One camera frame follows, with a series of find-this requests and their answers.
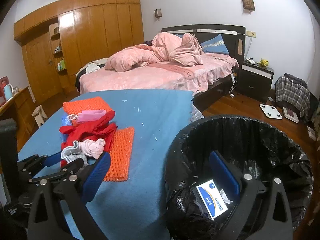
light blue kettle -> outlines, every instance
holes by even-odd
[[[10,98],[13,97],[13,95],[12,95],[13,86],[12,86],[10,83],[7,84],[7,85],[4,87],[3,91],[4,91],[5,100],[8,101]]]

metal screw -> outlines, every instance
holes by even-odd
[[[273,180],[275,181],[276,184],[280,184],[281,183],[281,179],[279,179],[279,178],[274,178]]]
[[[243,177],[246,179],[246,180],[251,180],[252,179],[252,176],[248,173],[244,174]]]
[[[41,179],[40,184],[41,184],[41,185],[47,184],[47,179]]]
[[[75,180],[77,180],[78,179],[78,176],[77,175],[70,175],[70,177],[69,177],[69,180],[70,181],[75,181]]]

pillow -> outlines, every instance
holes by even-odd
[[[229,51],[224,45],[221,34],[209,41],[201,43],[200,46],[204,53],[219,53],[229,55]]]
[[[178,36],[178,37],[180,37],[180,38],[182,38],[184,34],[177,34],[177,33],[176,33],[175,35]]]

black nightstand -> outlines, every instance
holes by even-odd
[[[272,78],[272,68],[263,68],[258,64],[252,65],[244,61],[240,69],[237,91],[265,104],[268,100]]]

garbage bin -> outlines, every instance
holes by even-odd
[[[218,150],[243,173],[261,181],[282,180],[295,230],[310,203],[311,164],[301,147],[279,129],[238,115],[200,119],[182,129],[168,152],[166,222],[174,239],[214,239],[223,222],[203,217],[192,191],[212,178],[209,154]]]

